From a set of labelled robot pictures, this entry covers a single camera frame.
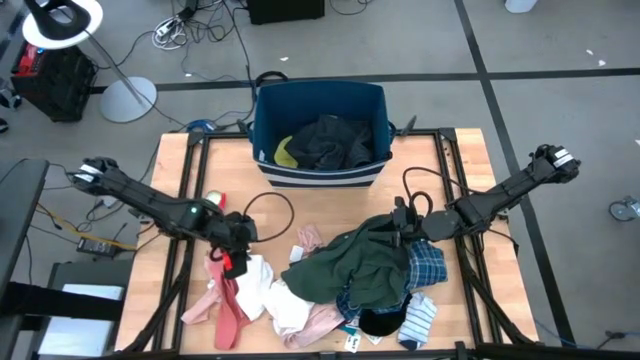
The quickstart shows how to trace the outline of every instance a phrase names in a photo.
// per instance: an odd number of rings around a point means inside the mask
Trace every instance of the pink cloth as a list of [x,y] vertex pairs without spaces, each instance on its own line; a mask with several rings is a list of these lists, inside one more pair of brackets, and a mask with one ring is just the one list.
[[309,320],[304,329],[294,334],[282,336],[282,342],[288,349],[300,349],[308,346],[344,322],[344,317],[334,304],[316,304],[311,309]]
[[298,229],[298,243],[304,249],[303,258],[309,256],[313,250],[324,245],[318,228],[313,225],[305,225]]
[[204,257],[207,273],[215,281],[215,286],[209,289],[195,305],[182,315],[185,324],[195,324],[209,318],[209,308],[221,299],[216,323],[215,347],[219,350],[230,350],[237,345],[240,329],[249,323],[249,319],[240,309],[236,301],[238,284],[235,280],[224,278],[224,264],[222,261],[212,261],[208,255]]

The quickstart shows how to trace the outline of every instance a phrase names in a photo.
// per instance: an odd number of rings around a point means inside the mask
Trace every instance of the white cloth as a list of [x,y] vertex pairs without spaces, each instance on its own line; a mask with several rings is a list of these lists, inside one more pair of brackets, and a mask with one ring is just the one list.
[[295,296],[282,279],[271,284],[263,301],[267,311],[273,316],[273,329],[280,336],[304,329],[314,305]]
[[247,272],[236,278],[236,301],[249,320],[254,321],[264,311],[263,299],[267,297],[273,281],[273,269],[262,255],[249,257],[251,260],[247,261]]

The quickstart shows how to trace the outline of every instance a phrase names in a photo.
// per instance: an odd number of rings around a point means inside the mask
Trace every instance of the green jacket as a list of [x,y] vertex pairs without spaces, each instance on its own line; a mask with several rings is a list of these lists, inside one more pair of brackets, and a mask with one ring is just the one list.
[[282,279],[295,295],[318,304],[335,301],[351,282],[350,304],[365,309],[396,305],[402,301],[409,268],[407,249],[371,240],[389,237],[394,231],[390,215],[369,218],[292,265]]

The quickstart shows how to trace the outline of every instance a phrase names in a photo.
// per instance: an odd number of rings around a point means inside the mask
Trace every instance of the white lamp base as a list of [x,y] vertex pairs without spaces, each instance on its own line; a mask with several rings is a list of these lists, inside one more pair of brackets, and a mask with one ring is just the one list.
[[142,101],[138,101],[122,80],[109,85],[100,100],[100,112],[107,120],[116,123],[127,123],[141,118],[148,113],[158,99],[156,86],[143,77],[128,77],[136,88]]

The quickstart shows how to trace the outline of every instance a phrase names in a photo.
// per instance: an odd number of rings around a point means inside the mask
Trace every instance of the clothing pile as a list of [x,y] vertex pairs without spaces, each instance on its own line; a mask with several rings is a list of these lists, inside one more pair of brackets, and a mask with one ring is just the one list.
[[437,309],[423,293],[411,291],[446,281],[447,269],[442,250],[426,241],[393,246],[392,230],[390,215],[374,216],[322,247],[317,228],[304,226],[290,269],[276,281],[261,255],[250,255],[247,273],[234,280],[224,278],[222,262],[205,256],[208,290],[182,320],[206,321],[209,308],[219,302],[215,347],[220,350],[235,347],[242,327],[265,309],[289,349],[308,346],[338,327],[353,335],[357,320],[357,327],[375,337],[399,330],[398,343],[416,350],[427,342]]
[[307,170],[354,169],[373,162],[373,134],[366,121],[320,115],[284,138],[274,154],[280,166]]

